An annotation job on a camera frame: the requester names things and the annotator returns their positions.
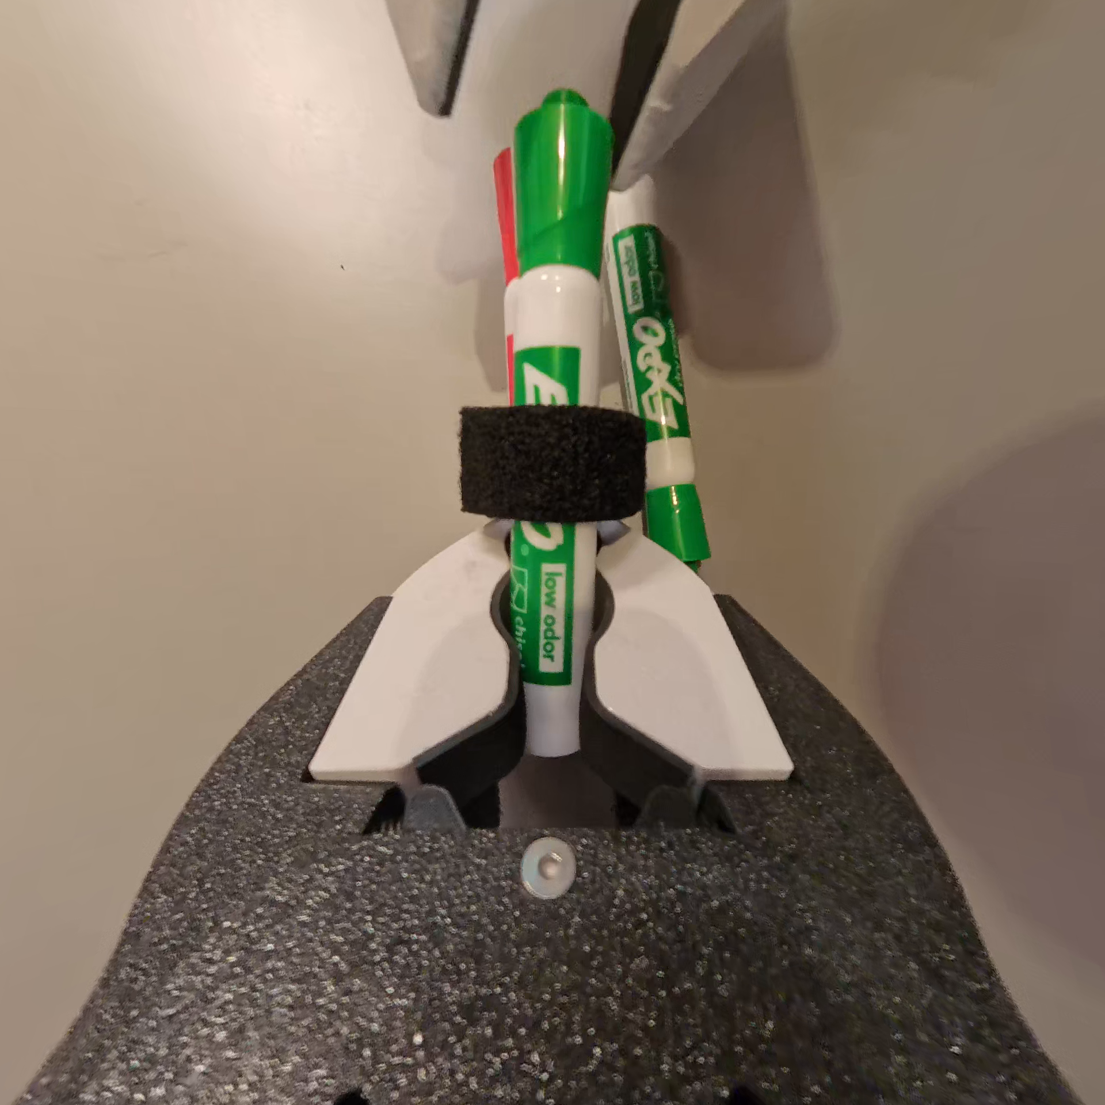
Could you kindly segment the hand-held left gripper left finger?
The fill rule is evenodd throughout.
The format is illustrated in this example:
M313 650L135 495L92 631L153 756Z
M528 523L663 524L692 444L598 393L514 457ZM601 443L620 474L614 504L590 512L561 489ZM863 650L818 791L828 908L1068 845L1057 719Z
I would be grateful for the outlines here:
M518 765L507 533L477 529L396 590L309 764L313 781L489 787Z

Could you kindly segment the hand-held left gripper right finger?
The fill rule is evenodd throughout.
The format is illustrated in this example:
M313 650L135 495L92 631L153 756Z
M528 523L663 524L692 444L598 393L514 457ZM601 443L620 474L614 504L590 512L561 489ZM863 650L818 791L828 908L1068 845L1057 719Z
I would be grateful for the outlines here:
M611 787L788 779L791 758L710 587L624 524L598 537L586 766Z

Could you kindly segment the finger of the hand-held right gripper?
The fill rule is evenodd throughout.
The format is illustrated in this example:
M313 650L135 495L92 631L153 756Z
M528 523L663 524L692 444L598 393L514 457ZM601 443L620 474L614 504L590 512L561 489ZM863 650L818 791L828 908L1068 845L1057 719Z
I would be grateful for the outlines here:
M617 56L611 191L652 174L720 91L780 2L638 2Z
M463 74L478 2L385 2L418 106L446 119Z

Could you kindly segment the red marker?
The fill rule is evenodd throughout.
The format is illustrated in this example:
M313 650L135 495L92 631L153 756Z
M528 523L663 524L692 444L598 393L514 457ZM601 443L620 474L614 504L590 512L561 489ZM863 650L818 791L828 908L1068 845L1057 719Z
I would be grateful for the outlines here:
M503 281L510 286L519 277L515 235L514 161L511 148L503 148L492 164L494 210L498 222Z

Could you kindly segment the green marker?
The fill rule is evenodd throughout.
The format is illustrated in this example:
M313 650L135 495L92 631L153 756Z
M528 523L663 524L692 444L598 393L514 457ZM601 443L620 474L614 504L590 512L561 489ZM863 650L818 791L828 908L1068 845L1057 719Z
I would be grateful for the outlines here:
M643 532L697 571L711 552L695 486L681 352L649 176L610 193L602 252L623 399L644 428Z
M542 758L578 749L598 518L586 506L586 432L598 402L598 273L611 158L613 132L578 93L549 93L515 126L519 277L510 399L520 485L507 510L509 614L526 746Z

